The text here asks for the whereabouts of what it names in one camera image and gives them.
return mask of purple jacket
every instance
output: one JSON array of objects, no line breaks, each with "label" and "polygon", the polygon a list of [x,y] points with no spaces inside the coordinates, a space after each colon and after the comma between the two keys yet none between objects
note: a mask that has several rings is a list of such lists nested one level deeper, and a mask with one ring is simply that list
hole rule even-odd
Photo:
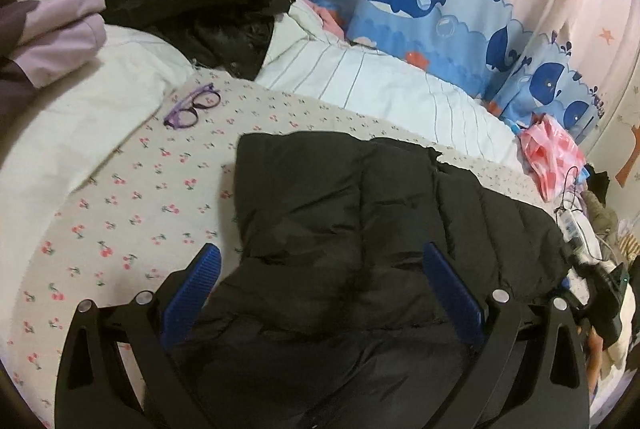
[{"label": "purple jacket", "polygon": [[106,40],[104,0],[0,0],[0,134],[43,88]]}]

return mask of metal screw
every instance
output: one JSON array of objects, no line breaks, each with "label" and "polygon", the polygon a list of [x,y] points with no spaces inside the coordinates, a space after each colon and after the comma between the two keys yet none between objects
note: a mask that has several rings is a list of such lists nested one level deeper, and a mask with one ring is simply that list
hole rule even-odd
[{"label": "metal screw", "polygon": [[140,292],[136,295],[136,303],[143,306],[145,304],[149,304],[154,298],[154,295],[149,290],[145,290],[144,292]]},{"label": "metal screw", "polygon": [[78,311],[83,314],[85,312],[88,312],[93,305],[94,302],[91,299],[84,299],[78,304]]},{"label": "metal screw", "polygon": [[564,312],[567,308],[566,301],[561,297],[556,297],[554,299],[554,306],[558,308],[558,310]]},{"label": "metal screw", "polygon": [[494,290],[494,292],[491,294],[491,297],[493,297],[494,300],[498,303],[502,304],[505,304],[507,301],[509,301],[509,294],[506,291],[501,290],[500,288]]}]

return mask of black puffer jacket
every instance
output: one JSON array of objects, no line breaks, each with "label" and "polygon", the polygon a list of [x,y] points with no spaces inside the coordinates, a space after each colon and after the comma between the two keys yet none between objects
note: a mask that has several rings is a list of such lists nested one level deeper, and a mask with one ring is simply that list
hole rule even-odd
[{"label": "black puffer jacket", "polygon": [[427,240],[481,297],[561,282],[552,218],[438,156],[330,132],[240,139],[243,260],[174,351],[216,427],[422,428],[468,364],[422,273]]},{"label": "black puffer jacket", "polygon": [[107,24],[162,37],[189,60],[254,80],[291,0],[105,0]]}]

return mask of whale print curtain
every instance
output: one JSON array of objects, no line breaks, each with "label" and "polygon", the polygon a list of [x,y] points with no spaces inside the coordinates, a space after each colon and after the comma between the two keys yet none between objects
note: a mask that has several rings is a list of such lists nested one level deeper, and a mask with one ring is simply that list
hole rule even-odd
[{"label": "whale print curtain", "polygon": [[542,113],[577,142],[602,130],[638,60],[640,0],[311,1],[349,40],[460,86],[515,131]]}]

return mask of cable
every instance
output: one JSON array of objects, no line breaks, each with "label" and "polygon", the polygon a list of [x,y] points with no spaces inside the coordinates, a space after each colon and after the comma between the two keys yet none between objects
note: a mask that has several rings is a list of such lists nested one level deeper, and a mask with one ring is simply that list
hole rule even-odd
[{"label": "cable", "polygon": [[[566,193],[566,187],[567,187],[567,180],[569,178],[569,173],[572,171],[572,169],[575,169],[575,180],[574,180],[574,196],[571,200],[571,206],[570,208],[566,208],[564,206],[564,195]],[[580,230],[580,234],[582,234],[582,240],[584,240],[583,245],[585,247],[585,249],[587,250],[587,254],[589,254],[589,257],[591,257],[592,259],[596,260],[596,261],[600,261],[600,262],[604,262],[604,261],[608,261],[609,258],[604,259],[603,257],[596,257],[591,253],[591,249],[589,248],[589,243],[587,242],[587,236],[584,233],[584,230],[582,229],[582,226],[580,225],[580,223],[578,223],[578,221],[575,219],[574,217],[574,212],[583,212],[583,210],[581,208],[574,208],[575,205],[575,199],[577,198],[577,190],[576,190],[576,182],[578,181],[578,176],[580,175],[580,169],[577,166],[572,166],[569,168],[569,170],[566,172],[565,176],[564,176],[564,184],[562,184],[562,199],[560,200],[560,205],[558,207],[556,207],[554,209],[554,217],[556,218],[556,225],[559,225],[558,223],[558,212],[568,212],[571,215],[571,218],[575,224],[575,226]],[[599,236],[596,235],[596,237],[601,240],[605,245],[607,245],[607,247],[609,247],[609,250],[611,250],[611,247],[609,246],[608,243],[606,243],[606,241],[604,241],[603,239],[601,239]]]}]

